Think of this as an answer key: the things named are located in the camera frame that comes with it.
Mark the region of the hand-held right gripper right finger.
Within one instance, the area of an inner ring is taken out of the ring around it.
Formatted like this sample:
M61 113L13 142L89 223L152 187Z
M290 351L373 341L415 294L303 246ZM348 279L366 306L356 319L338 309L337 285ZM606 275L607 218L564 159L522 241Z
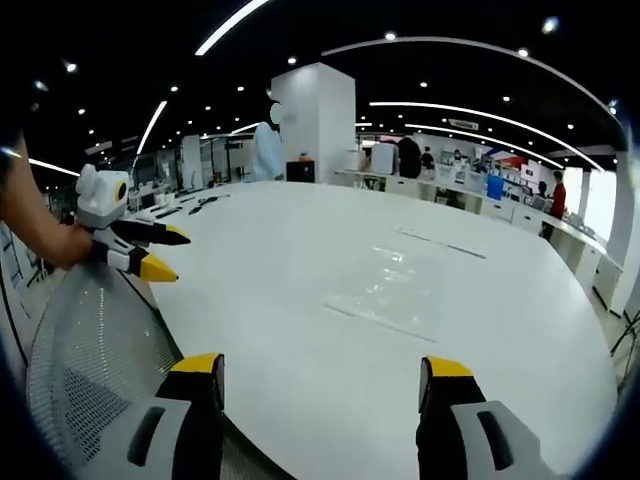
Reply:
M421 479L554 479L538 437L503 403L489 401L470 369L421 361L416 447Z

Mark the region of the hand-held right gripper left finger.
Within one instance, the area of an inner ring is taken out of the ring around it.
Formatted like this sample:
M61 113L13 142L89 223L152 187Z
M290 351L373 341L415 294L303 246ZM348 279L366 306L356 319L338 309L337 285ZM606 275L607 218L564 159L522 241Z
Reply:
M99 479L221 477L224 356L176 363L156 393L130 406L101 435Z

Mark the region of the person's left hand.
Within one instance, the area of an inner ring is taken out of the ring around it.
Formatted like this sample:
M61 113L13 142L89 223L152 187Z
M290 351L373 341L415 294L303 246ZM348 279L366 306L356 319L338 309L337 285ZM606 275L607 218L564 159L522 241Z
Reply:
M60 224L50 236L48 261L56 267L70 270L90 256L92 243L91 232L79 223Z

